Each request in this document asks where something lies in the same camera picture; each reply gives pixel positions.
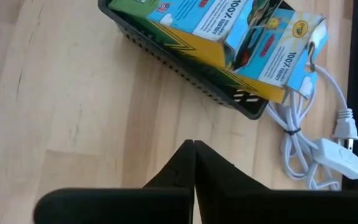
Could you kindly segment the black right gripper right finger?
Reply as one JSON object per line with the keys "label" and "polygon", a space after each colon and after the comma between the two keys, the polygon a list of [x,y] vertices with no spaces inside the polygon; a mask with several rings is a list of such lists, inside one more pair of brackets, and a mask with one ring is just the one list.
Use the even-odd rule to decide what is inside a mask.
{"label": "black right gripper right finger", "polygon": [[272,190],[195,141],[202,223],[358,223],[358,192]]}

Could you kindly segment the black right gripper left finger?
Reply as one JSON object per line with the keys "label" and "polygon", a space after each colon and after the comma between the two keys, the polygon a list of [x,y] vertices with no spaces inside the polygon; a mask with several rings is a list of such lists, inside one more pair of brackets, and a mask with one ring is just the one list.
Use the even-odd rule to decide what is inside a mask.
{"label": "black right gripper left finger", "polygon": [[192,223],[195,143],[186,140],[141,188],[63,188],[44,195],[35,223]]}

